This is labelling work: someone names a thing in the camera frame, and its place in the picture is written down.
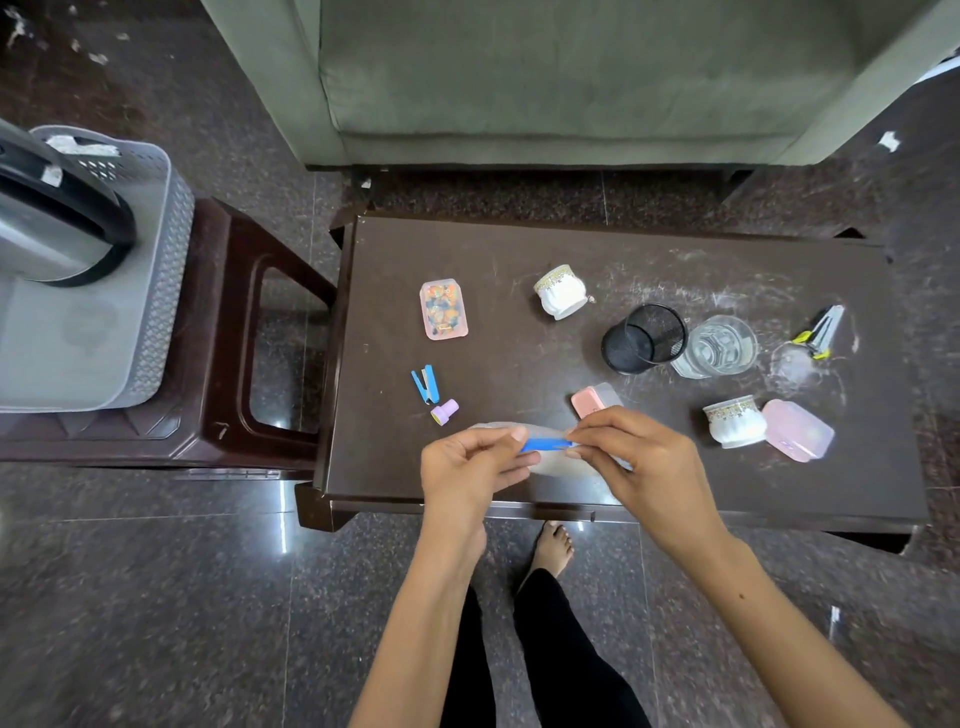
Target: pink eraser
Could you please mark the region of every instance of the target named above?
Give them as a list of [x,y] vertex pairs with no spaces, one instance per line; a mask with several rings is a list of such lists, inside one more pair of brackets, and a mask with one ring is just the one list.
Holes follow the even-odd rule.
[[570,404],[573,405],[574,411],[580,416],[581,420],[587,415],[592,415],[594,412],[604,409],[604,403],[600,401],[593,387],[581,389],[570,398]]
[[438,425],[446,425],[450,422],[450,417],[460,409],[460,405],[457,404],[456,400],[447,400],[443,404],[440,404],[430,410],[430,414],[433,415],[433,419],[437,421]]

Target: foot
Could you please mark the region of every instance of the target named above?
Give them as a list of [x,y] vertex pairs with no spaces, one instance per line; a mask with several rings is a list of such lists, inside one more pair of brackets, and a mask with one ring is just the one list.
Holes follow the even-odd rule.
[[534,561],[527,576],[537,569],[546,569],[557,578],[572,558],[573,542],[566,529],[556,521],[547,521],[537,538]]

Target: green sofa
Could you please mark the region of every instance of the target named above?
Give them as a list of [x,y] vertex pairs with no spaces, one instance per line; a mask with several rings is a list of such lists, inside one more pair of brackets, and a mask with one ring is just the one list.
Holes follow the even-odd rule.
[[811,164],[960,0],[204,0],[304,164]]

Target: blue stapler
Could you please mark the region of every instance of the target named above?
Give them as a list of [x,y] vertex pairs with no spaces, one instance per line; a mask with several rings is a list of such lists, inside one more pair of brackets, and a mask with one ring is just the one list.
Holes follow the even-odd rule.
[[430,402],[440,404],[440,391],[437,389],[437,379],[433,376],[433,365],[427,364],[421,371],[423,373],[422,383],[416,372],[411,370],[410,375],[414,378],[414,383],[417,385],[417,391],[420,392],[423,402],[425,404]]

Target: sofa cushion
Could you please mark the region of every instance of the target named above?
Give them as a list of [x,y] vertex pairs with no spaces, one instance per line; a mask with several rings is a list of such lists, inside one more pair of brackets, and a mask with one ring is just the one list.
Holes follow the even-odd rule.
[[342,133],[801,133],[855,75],[830,0],[324,0]]

